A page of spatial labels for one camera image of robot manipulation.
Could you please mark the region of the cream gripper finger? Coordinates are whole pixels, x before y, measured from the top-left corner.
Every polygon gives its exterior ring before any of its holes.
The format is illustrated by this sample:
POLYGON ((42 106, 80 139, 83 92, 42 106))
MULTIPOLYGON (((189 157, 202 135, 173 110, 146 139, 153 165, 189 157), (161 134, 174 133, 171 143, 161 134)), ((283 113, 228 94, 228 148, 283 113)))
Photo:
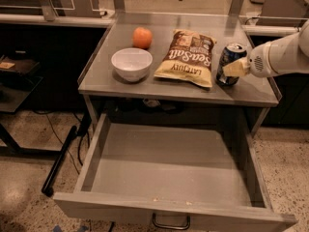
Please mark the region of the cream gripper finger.
POLYGON ((224 66, 222 70, 225 76, 241 77, 250 73, 250 66, 248 64, 247 58, 243 57, 224 66))

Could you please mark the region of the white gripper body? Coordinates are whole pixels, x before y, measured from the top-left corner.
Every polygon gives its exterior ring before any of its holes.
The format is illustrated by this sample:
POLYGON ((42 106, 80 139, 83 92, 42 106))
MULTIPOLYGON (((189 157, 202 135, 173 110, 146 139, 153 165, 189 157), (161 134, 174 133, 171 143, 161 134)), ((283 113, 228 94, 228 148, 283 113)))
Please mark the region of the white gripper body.
POLYGON ((250 73, 256 77, 274 77, 278 75, 269 62, 271 42, 253 48, 248 57, 250 73))

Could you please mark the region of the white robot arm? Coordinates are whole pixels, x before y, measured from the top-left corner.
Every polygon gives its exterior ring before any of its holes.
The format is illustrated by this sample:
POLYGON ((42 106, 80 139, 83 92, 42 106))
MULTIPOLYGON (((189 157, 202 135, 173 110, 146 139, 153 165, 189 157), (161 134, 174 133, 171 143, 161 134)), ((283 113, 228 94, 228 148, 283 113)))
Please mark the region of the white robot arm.
POLYGON ((274 77, 289 73, 309 73, 309 21, 299 32, 260 44, 246 57, 224 66, 225 76, 274 77))

